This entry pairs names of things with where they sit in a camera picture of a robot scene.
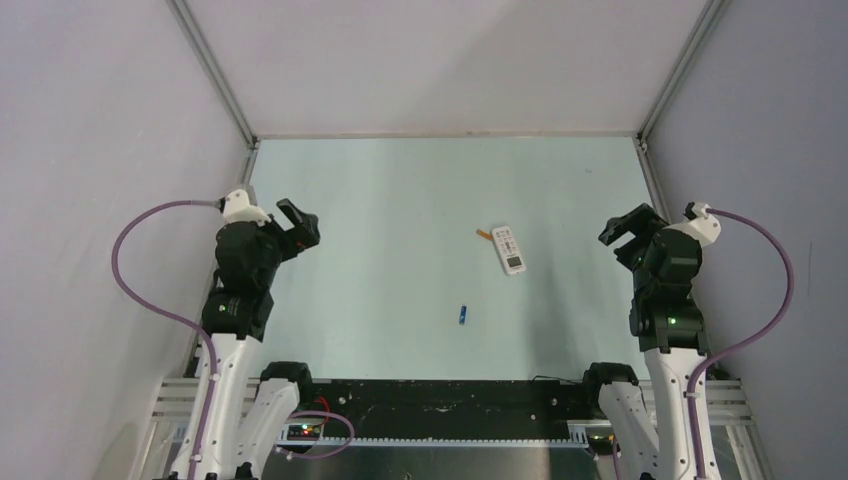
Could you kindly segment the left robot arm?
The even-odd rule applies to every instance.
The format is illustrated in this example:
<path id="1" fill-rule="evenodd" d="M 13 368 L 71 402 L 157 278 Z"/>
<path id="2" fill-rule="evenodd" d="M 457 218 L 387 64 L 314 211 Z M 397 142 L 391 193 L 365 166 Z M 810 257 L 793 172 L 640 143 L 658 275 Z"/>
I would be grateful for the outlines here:
<path id="1" fill-rule="evenodd" d="M 316 403 L 306 364 L 267 365 L 250 410 L 243 405 L 250 371 L 263 345 L 274 306 L 271 286 L 279 266 L 319 244 L 316 215 L 289 199 L 277 208 L 291 222 L 282 228 L 237 189 L 215 202 L 224 225 L 216 234 L 219 282 L 201 312 L 205 335 L 200 382 L 171 479 L 258 479 L 290 415 Z"/>

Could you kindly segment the white AC remote control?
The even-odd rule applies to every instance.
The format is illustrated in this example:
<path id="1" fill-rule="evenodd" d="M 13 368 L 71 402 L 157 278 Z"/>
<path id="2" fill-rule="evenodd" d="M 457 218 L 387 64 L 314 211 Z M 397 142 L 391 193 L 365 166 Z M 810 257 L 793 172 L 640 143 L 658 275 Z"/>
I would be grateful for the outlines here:
<path id="1" fill-rule="evenodd" d="M 509 226 L 497 227 L 491 231 L 491 235 L 504 272 L 508 276 L 525 272 L 526 262 L 512 229 Z"/>

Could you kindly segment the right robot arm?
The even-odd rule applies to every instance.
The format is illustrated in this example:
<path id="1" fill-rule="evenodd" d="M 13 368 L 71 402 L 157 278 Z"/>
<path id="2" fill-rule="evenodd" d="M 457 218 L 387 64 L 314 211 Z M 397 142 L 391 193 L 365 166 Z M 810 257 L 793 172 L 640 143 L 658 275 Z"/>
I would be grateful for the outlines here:
<path id="1" fill-rule="evenodd" d="M 705 203 L 690 203 L 684 221 L 670 224 L 642 204 L 610 218 L 599 234 L 633 277 L 629 328 L 650 377 L 644 389 L 632 367 L 594 362 L 585 371 L 585 411 L 606 418 L 633 479 L 718 479 L 706 401 L 708 345 L 704 317 L 691 296 L 703 250 L 721 226 Z M 646 393 L 653 396 L 647 403 Z"/>

